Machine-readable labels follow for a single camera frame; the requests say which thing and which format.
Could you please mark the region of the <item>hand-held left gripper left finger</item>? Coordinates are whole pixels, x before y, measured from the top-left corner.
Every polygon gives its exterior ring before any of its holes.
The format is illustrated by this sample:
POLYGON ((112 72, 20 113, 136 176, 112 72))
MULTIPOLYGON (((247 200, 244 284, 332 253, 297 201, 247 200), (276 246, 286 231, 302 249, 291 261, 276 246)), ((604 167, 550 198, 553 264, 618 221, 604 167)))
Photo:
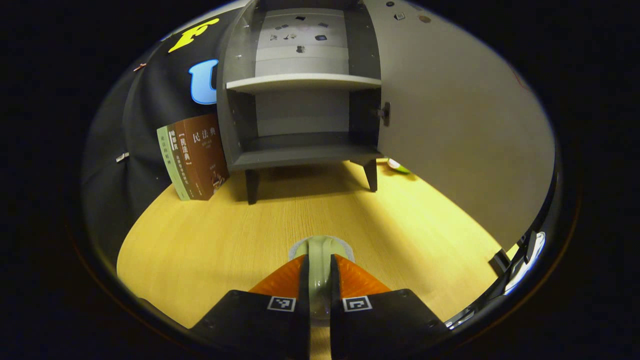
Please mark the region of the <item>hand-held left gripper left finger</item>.
POLYGON ((300 255, 249 291, 228 291, 190 328, 215 360, 308 360, 309 259, 300 255))

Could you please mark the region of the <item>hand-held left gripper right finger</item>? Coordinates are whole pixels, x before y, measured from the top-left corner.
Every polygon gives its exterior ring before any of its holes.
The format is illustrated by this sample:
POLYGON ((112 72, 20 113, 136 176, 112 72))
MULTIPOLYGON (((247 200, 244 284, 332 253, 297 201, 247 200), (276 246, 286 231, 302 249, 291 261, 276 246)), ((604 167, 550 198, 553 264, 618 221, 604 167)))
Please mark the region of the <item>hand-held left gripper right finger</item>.
POLYGON ((411 289, 391 290, 346 257, 331 256, 334 360, 409 360, 438 351, 450 330, 411 289))

